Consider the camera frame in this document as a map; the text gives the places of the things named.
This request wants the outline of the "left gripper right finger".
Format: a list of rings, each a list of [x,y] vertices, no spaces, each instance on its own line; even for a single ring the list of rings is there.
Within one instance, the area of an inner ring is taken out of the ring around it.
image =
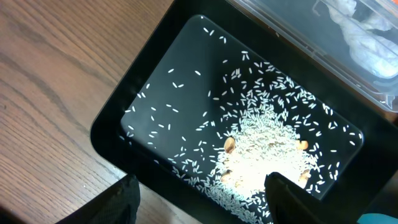
[[[264,182],[266,200],[274,223],[349,224],[356,223],[321,202],[278,172]]]

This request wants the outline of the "pile of rice grains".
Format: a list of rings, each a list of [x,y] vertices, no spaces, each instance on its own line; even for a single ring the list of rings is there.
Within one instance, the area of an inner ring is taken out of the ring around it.
[[[270,223],[266,177],[320,198],[362,132],[226,32],[185,26],[126,110],[120,138],[248,223]]]

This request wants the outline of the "light blue bowl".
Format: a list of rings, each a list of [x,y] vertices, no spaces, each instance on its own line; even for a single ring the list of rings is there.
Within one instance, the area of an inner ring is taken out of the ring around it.
[[[398,219],[380,213],[363,214],[357,221],[358,224],[398,224]]]

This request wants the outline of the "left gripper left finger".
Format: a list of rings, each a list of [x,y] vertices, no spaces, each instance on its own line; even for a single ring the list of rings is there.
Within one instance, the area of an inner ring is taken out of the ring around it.
[[[57,224],[135,224],[140,201],[139,181],[128,174]]]

